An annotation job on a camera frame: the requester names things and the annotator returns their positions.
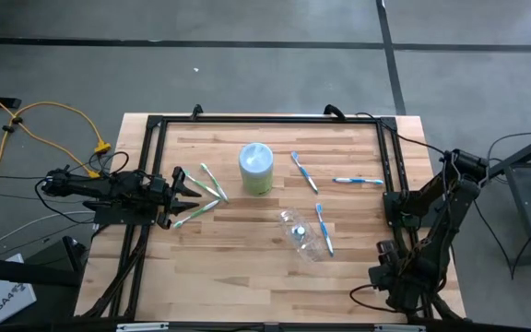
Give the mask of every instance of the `gray floor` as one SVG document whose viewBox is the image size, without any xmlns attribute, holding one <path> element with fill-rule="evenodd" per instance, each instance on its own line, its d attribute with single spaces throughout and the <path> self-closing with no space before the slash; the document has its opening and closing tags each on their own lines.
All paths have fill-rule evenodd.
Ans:
<svg viewBox="0 0 531 332">
<path fill-rule="evenodd" d="M 147 0 L 142 2 L 0 0 L 0 33 L 56 37 L 380 42 L 372 0 Z M 386 1 L 394 42 L 531 44 L 531 1 Z M 420 115 L 441 148 L 486 155 L 499 136 L 531 131 L 531 53 L 397 52 L 407 114 Z M 395 114 L 384 51 L 193 48 L 89 48 L 0 45 L 0 95 L 24 104 L 59 101 L 85 111 L 115 141 L 126 112 Z M 7 121 L 0 111 L 0 127 Z M 72 113 L 29 111 L 35 133 L 82 160 L 96 140 Z M 505 157 L 531 137 L 502 142 Z M 0 174 L 39 176 L 69 159 L 21 132 L 6 148 Z M 438 170 L 439 163 L 433 160 Z M 33 182 L 0 180 L 0 192 L 33 196 Z M 509 190 L 488 186 L 483 213 L 512 255 L 526 236 Z M 79 205 L 57 205 L 64 211 Z M 0 236 L 50 214 L 39 202 L 0 197 Z M 1 243 L 0 253 L 70 224 L 50 219 Z M 484 323 L 531 327 L 531 267 L 511 281 L 496 243 L 471 209 L 455 240 L 466 312 Z M 85 244 L 91 230 L 67 231 Z M 47 244 L 21 249 L 32 255 Z"/>
</svg>

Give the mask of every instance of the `clear plastic bottle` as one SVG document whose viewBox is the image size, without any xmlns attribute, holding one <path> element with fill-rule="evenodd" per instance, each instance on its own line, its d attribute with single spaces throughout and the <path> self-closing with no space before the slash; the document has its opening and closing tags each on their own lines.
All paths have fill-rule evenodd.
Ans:
<svg viewBox="0 0 531 332">
<path fill-rule="evenodd" d="M 314 232 L 311 224 L 295 209 L 284 210 L 279 215 L 280 226 L 296 251 L 308 262 L 319 262 L 325 257 L 323 237 Z"/>
</svg>

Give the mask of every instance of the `cable connector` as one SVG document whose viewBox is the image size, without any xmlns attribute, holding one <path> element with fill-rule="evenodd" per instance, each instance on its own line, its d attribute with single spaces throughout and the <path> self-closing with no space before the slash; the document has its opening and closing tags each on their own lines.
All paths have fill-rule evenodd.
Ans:
<svg viewBox="0 0 531 332">
<path fill-rule="evenodd" d="M 7 133 L 9 134 L 16 131 L 16 129 L 14 129 L 14 127 L 12 127 L 11 125 L 4 125 L 1 127 L 1 129 L 3 129 L 4 131 L 7 131 Z"/>
<path fill-rule="evenodd" d="M 98 172 L 88 170 L 88 176 L 92 179 L 97 179 L 100 177 L 100 174 Z"/>
<path fill-rule="evenodd" d="M 100 142 L 98 142 L 98 146 L 96 148 L 94 148 L 93 151 L 96 154 L 104 154 L 104 153 L 110 151 L 111 148 L 112 148 L 112 146 L 110 145 L 110 143 L 106 143 L 104 141 L 100 141 Z"/>
</svg>

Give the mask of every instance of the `yellow cable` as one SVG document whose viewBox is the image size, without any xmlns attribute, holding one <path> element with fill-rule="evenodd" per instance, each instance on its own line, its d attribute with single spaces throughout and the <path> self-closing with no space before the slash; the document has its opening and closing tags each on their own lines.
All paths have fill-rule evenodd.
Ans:
<svg viewBox="0 0 531 332">
<path fill-rule="evenodd" d="M 69 106 L 66 106 L 66 105 L 63 105 L 63 104 L 60 104 L 60 103 L 56 103 L 56 102 L 51 102 L 51 101 L 43 101 L 43 102 L 36 102 L 34 104 L 31 104 L 31 105 L 28 105 L 26 107 L 23 107 L 22 109 L 20 109 L 19 111 L 17 111 L 16 113 L 12 113 L 11 111 L 9 111 L 7 109 L 7 107 L 2 104 L 0 102 L 0 107 L 5 110 L 7 113 L 9 113 L 9 115 L 11 115 L 12 119 L 14 119 L 17 115 L 21 114 L 22 112 L 26 111 L 27 109 L 29 108 L 32 108 L 32 107 L 35 107 L 35 106 L 38 106 L 38 105 L 43 105 L 43 104 L 49 104 L 49 105 L 54 105 L 54 106 L 59 106 L 59 107 L 63 107 L 63 108 L 66 108 L 67 110 L 69 111 L 74 111 L 76 113 L 80 113 L 81 115 L 83 115 L 86 120 L 88 120 L 88 122 L 91 124 L 93 130 L 95 131 L 96 133 L 96 136 L 98 137 L 99 139 L 99 144 L 98 144 L 98 148 L 103 144 L 103 145 L 108 145 L 107 143 L 104 143 L 103 140 L 101 139 L 101 136 L 100 136 L 100 133 L 98 132 L 98 129 L 96 128 L 96 126 L 93 124 L 93 122 L 84 114 L 82 113 L 81 111 L 77 110 L 77 109 L 74 109 L 74 108 L 71 108 Z M 8 123 L 9 126 L 12 125 L 12 122 L 11 122 L 11 119 L 9 120 L 9 123 Z M 92 170 L 90 170 L 87 166 L 85 166 L 85 164 L 83 162 L 81 162 L 77 157 L 75 157 L 73 155 L 73 153 L 71 153 L 69 150 L 67 150 L 66 148 L 63 148 L 61 146 L 59 146 L 58 144 L 56 143 L 53 143 L 51 141 L 48 141 L 44 138 L 41 138 L 39 136 L 36 136 L 34 134 L 32 134 L 30 132 L 30 130 L 24 125 L 24 124 L 19 124 L 19 126 L 24 129 L 24 131 L 32 138 L 38 140 L 38 141 L 41 141 L 42 143 L 44 144 L 48 144 L 54 148 L 58 148 L 60 150 L 62 150 L 64 153 L 66 153 L 72 160 L 74 160 L 77 164 L 81 165 L 81 167 L 83 167 L 83 169 L 88 173 L 88 175 L 90 177 L 97 177 L 98 174 Z M 0 145 L 0 163 L 1 163 L 1 159 L 3 158 L 3 154 L 4 154 L 4 149 L 6 147 L 6 142 L 7 142 L 7 138 L 9 136 L 9 133 L 8 132 L 4 132 L 4 136 L 1 140 L 1 145 Z"/>
</svg>

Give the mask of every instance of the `wooden tabletop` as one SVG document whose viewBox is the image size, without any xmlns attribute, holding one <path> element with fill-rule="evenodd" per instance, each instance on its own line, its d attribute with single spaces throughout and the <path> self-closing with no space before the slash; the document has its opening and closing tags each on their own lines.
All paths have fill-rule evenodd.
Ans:
<svg viewBox="0 0 531 332">
<path fill-rule="evenodd" d="M 127 113 L 116 144 L 130 155 L 126 169 L 138 164 L 146 113 Z M 417 116 L 396 118 L 400 135 L 424 141 Z M 147 171 L 154 159 L 151 144 Z M 264 197 L 242 189 L 238 155 L 250 142 L 274 152 L 274 188 Z M 388 150 L 392 159 L 390 139 Z M 401 140 L 409 187 L 419 189 L 432 177 L 428 151 Z M 316 196 L 290 157 L 297 151 L 319 188 Z M 309 323 L 404 322 L 401 314 L 360 307 L 348 296 L 370 283 L 368 268 L 378 265 L 375 245 L 392 238 L 384 220 L 383 185 L 334 184 L 333 177 L 383 178 L 375 127 L 365 124 L 170 124 L 161 173 L 171 179 L 182 166 L 198 180 L 212 184 L 201 171 L 204 162 L 224 188 L 229 204 L 185 223 L 181 229 L 153 227 L 147 247 L 137 320 L 273 321 Z M 395 189 L 398 181 L 395 178 Z M 202 206 L 213 200 L 202 193 Z M 335 247 L 323 262 L 302 260 L 278 225 L 278 215 L 296 208 L 320 231 L 314 204 Z M 189 212 L 174 221 L 187 216 Z M 124 226 L 111 226 L 93 241 L 76 314 L 87 311 L 116 273 Z M 122 304 L 127 303 L 130 279 Z M 441 292 L 453 310 L 464 316 L 454 264 Z M 387 292 L 363 290 L 360 301 L 385 306 Z"/>
</svg>

